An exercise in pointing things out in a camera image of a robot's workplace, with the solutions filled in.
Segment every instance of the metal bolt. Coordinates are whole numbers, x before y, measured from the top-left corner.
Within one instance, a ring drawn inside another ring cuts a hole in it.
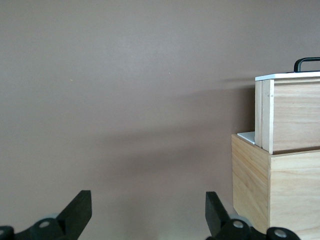
[[[39,228],[45,228],[49,226],[50,222],[49,221],[43,221],[42,223],[39,224]]]
[[[281,229],[274,230],[274,234],[277,235],[280,238],[286,238],[287,237],[287,234],[284,231],[282,231]]]
[[[242,229],[244,227],[244,224],[241,221],[236,220],[233,222],[233,226],[235,226],[238,229]]]

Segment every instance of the wooden side panel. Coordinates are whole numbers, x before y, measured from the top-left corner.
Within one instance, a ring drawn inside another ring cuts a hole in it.
[[[264,81],[255,82],[254,143],[262,147],[262,86]]]
[[[320,147],[320,82],[276,81],[273,151],[312,147]]]
[[[262,84],[262,148],[271,154],[274,144],[274,91],[275,81],[264,80]]]
[[[269,153],[232,135],[233,207],[265,233],[269,226]]]
[[[320,239],[320,151],[270,159],[270,226]]]

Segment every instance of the large wooden box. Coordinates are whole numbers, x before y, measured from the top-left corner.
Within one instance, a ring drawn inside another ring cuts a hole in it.
[[[320,239],[320,150],[270,154],[232,135],[233,206],[260,232]]]
[[[255,144],[271,154],[320,147],[320,72],[255,78]]]

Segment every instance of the white box top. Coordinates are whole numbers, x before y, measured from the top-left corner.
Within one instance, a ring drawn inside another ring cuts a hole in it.
[[[257,76],[256,81],[268,79],[299,79],[299,78],[316,78],[320,77],[320,71],[305,71],[305,72],[288,72],[288,73],[274,73],[270,75]]]

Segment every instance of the stacked wooden box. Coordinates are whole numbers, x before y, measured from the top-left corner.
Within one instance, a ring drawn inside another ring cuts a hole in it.
[[[232,136],[232,176],[233,206],[257,230],[320,239],[320,72],[256,78],[254,139]]]

